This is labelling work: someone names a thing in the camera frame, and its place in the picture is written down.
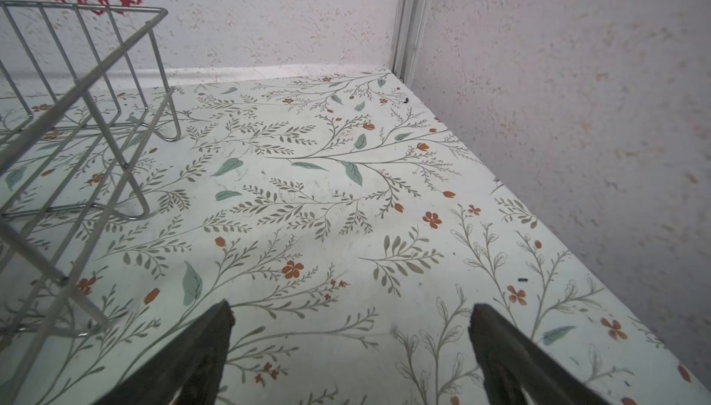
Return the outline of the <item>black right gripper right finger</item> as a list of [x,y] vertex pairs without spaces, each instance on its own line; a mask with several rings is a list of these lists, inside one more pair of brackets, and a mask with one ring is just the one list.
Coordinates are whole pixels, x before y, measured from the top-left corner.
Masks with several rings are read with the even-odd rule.
[[476,303],[468,335],[491,404],[605,404],[489,304]]

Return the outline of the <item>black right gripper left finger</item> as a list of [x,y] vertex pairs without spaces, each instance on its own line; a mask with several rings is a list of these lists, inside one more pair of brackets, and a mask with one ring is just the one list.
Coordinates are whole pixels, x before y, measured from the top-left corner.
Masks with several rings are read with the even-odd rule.
[[235,318],[221,301],[147,363],[98,399],[98,404],[214,404]]

